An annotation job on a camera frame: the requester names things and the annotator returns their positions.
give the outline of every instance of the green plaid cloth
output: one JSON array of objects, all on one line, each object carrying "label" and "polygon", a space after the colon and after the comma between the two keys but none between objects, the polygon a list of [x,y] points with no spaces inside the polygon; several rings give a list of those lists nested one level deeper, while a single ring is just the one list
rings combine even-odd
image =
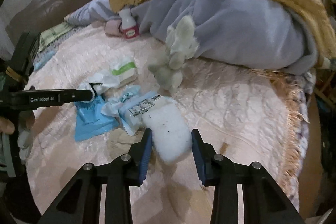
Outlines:
[{"label": "green plaid cloth", "polygon": [[39,52],[43,51],[50,43],[55,41],[63,34],[71,31],[73,27],[74,25],[70,25],[67,22],[62,22],[61,24],[58,24],[42,32],[40,37]]}]

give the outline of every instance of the pink bedspread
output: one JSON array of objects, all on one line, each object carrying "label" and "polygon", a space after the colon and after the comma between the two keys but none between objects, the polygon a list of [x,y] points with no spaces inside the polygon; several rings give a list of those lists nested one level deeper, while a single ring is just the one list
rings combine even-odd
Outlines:
[{"label": "pink bedspread", "polygon": [[[102,27],[89,26],[64,41],[56,55],[37,73],[28,87],[69,89],[122,55],[134,56],[144,92],[158,90],[145,63],[161,47],[149,36],[133,42],[107,37]],[[205,142],[232,161],[249,165],[261,162],[288,195],[298,197],[297,178],[290,184],[288,160],[293,134],[288,130],[289,110],[275,93],[268,78],[223,63],[193,59],[187,62],[185,79],[174,94],[189,129],[198,128]],[[76,110],[73,103],[35,111],[35,138],[27,162],[28,180],[41,211],[86,162],[110,162],[107,140],[96,136],[76,143]],[[152,162],[144,184],[131,187],[134,223],[209,223],[213,188],[198,179],[192,155],[174,166]],[[240,213],[243,203],[239,199]],[[104,204],[101,222],[103,223]]]}]

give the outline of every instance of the barcode label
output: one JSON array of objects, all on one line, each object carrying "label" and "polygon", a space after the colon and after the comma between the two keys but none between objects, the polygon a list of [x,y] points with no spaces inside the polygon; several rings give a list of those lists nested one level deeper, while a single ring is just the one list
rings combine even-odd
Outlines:
[{"label": "barcode label", "polygon": [[153,105],[155,105],[153,102],[144,99],[134,107],[130,108],[129,111],[133,114],[133,116],[137,116],[140,114],[143,114],[148,111],[149,108],[151,108]]}]

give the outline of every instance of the blue package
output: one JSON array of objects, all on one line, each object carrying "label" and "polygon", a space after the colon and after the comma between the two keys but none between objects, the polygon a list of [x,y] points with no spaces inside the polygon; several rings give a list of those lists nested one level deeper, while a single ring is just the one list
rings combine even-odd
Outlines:
[{"label": "blue package", "polygon": [[41,61],[34,65],[34,71],[38,71],[39,69],[41,69],[55,54],[55,51],[50,51],[46,53]]},{"label": "blue package", "polygon": [[89,103],[75,102],[77,107],[76,142],[101,135],[119,126],[119,123],[114,117],[100,113],[104,104],[105,100],[100,95]]}]

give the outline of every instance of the gray sleeve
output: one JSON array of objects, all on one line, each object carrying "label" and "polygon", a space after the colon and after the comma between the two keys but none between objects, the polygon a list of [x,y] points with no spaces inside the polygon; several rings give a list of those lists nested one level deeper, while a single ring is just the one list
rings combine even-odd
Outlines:
[{"label": "gray sleeve", "polygon": [[88,26],[95,21],[120,19],[110,8],[109,0],[92,0],[75,12],[71,13],[66,22],[78,26]]}]

